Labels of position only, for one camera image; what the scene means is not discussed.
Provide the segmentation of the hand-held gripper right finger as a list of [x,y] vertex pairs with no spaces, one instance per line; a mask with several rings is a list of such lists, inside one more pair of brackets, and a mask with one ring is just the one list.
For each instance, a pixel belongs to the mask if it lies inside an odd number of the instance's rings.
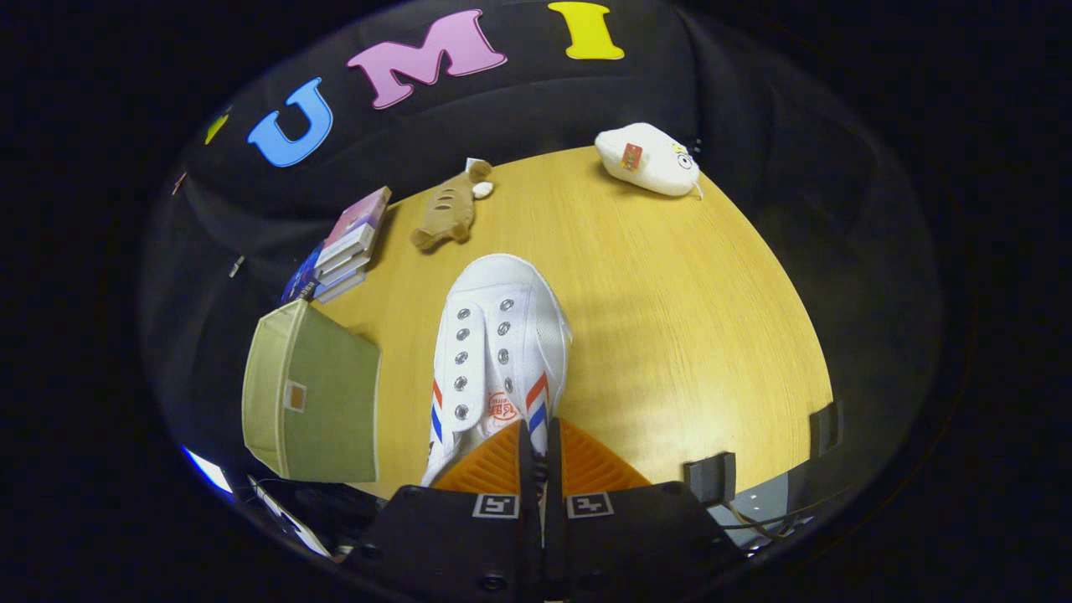
[[565,420],[549,426],[544,588],[553,602],[705,602],[742,550],[684,483],[612,489],[620,458]]

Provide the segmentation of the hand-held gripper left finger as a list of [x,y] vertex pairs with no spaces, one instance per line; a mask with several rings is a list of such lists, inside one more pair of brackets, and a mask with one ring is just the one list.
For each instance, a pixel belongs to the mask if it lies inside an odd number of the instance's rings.
[[472,453],[504,451],[502,492],[400,488],[356,546],[356,574],[406,602],[541,602],[541,518],[525,421]]

